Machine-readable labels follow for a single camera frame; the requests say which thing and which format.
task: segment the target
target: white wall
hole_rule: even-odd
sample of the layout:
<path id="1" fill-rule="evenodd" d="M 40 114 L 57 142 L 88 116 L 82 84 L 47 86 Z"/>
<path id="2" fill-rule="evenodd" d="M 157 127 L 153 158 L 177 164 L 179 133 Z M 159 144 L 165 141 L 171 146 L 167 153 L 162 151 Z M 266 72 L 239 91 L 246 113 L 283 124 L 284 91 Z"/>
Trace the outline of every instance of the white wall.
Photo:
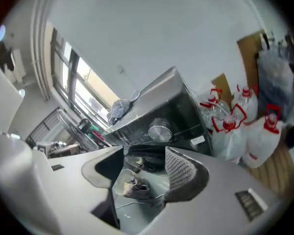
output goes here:
<path id="1" fill-rule="evenodd" d="M 252 0 L 266 26 L 267 33 L 273 31 L 276 41 L 284 39 L 288 33 L 288 24 L 279 9 L 270 0 Z"/>
<path id="2" fill-rule="evenodd" d="M 27 86 L 25 97 L 13 118 L 9 132 L 26 139 L 57 107 L 58 103 L 53 97 L 48 102 L 44 101 L 37 84 Z"/>
<path id="3" fill-rule="evenodd" d="M 0 70 L 0 132 L 8 132 L 22 97 Z"/>
<path id="4" fill-rule="evenodd" d="M 55 0 L 49 20 L 120 98 L 171 66 L 197 92 L 223 72 L 234 91 L 236 41 L 260 29 L 243 0 Z"/>
<path id="5" fill-rule="evenodd" d="M 30 54 L 30 19 L 35 0 L 19 0 L 12 8 L 3 24 L 5 36 L 3 42 L 7 48 L 20 49 L 27 75 L 34 76 Z"/>

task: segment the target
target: plastic bag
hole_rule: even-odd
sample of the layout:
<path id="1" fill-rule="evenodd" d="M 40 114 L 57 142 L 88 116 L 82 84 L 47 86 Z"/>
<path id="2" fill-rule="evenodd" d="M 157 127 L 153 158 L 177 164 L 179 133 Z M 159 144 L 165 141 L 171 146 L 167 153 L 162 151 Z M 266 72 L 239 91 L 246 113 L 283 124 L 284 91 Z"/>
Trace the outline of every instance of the plastic bag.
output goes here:
<path id="1" fill-rule="evenodd" d="M 113 103 L 111 111 L 108 112 L 107 118 L 108 123 L 113 125 L 116 123 L 118 118 L 121 118 L 129 109 L 130 100 L 117 100 Z"/>
<path id="2" fill-rule="evenodd" d="M 216 99 L 216 97 L 211 94 L 212 91 L 217 91 L 220 93 L 219 99 Z M 230 114 L 229 106 L 226 102 L 221 100 L 221 93 L 222 90 L 220 89 L 212 89 L 210 91 L 210 95 L 206 98 L 206 100 L 199 104 L 204 123 L 210 133 L 212 133 L 214 129 L 211 117 L 224 118 Z"/>
<path id="3" fill-rule="evenodd" d="M 279 56 L 278 49 L 260 51 L 257 64 L 258 69 L 266 75 L 274 87 L 280 87 L 287 94 L 292 93 L 294 74 L 289 61 Z"/>
<path id="4" fill-rule="evenodd" d="M 234 114 L 238 109 L 244 115 L 242 120 L 238 120 Z M 227 161 L 239 162 L 241 156 L 246 152 L 246 129 L 241 127 L 241 123 L 247 119 L 243 109 L 236 104 L 231 115 L 225 119 L 212 117 L 215 131 L 212 134 L 213 155 Z"/>
<path id="5" fill-rule="evenodd" d="M 236 104 L 241 106 L 244 113 L 247 115 L 244 124 L 251 124 L 256 119 L 258 113 L 258 99 L 255 92 L 248 86 L 240 88 L 239 85 L 237 85 L 237 92 L 234 93 L 231 105 L 234 107 Z M 237 115 L 238 120 L 241 120 L 244 117 L 238 108 L 235 109 L 234 113 Z"/>
<path id="6" fill-rule="evenodd" d="M 253 123 L 247 134 L 247 151 L 243 154 L 243 161 L 250 168 L 261 166 L 274 152 L 279 144 L 282 130 L 280 118 L 281 109 L 274 105 L 267 106 L 266 116 Z"/>

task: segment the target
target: white plastic bag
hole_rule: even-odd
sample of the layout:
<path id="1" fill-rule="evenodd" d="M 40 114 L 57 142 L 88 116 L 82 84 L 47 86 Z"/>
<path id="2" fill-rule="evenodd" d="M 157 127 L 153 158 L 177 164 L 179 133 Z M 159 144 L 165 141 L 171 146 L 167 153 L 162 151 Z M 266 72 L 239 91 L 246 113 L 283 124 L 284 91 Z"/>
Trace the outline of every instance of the white plastic bag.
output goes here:
<path id="1" fill-rule="evenodd" d="M 269 114 L 270 109 L 276 110 L 277 115 Z M 278 121 L 280 114 L 280 107 L 268 105 L 266 115 L 249 127 L 246 153 L 242 157 L 248 167 L 257 168 L 261 166 L 278 146 L 283 126 L 283 122 Z"/>
<path id="2" fill-rule="evenodd" d="M 210 94 L 212 94 L 212 92 L 216 92 L 218 94 L 218 99 L 216 99 L 216 103 L 219 104 L 222 109 L 224 109 L 228 114 L 230 114 L 230 107 L 225 101 L 221 99 L 221 95 L 223 93 L 222 89 L 211 89 Z"/>
<path id="3" fill-rule="evenodd" d="M 257 118 L 258 99 L 255 92 L 248 86 L 240 88 L 239 85 L 237 85 L 237 92 L 234 93 L 234 98 L 231 102 L 232 108 L 236 104 L 241 106 L 241 108 L 247 115 L 247 119 L 244 120 L 244 124 L 249 125 Z M 240 110 L 238 110 L 238 108 L 235 110 L 234 113 L 237 115 L 238 120 L 241 120 L 244 117 L 244 115 L 241 113 Z"/>
<path id="4" fill-rule="evenodd" d="M 234 114 L 240 111 L 244 118 L 238 120 Z M 213 155 L 227 161 L 239 162 L 240 157 L 246 152 L 246 129 L 241 127 L 247 115 L 244 110 L 236 104 L 231 115 L 225 119 L 212 117 L 215 131 L 212 134 Z"/>
<path id="5" fill-rule="evenodd" d="M 292 93 L 294 74 L 289 61 L 280 57 L 277 47 L 260 51 L 257 64 L 274 87 L 280 87 L 286 94 Z"/>

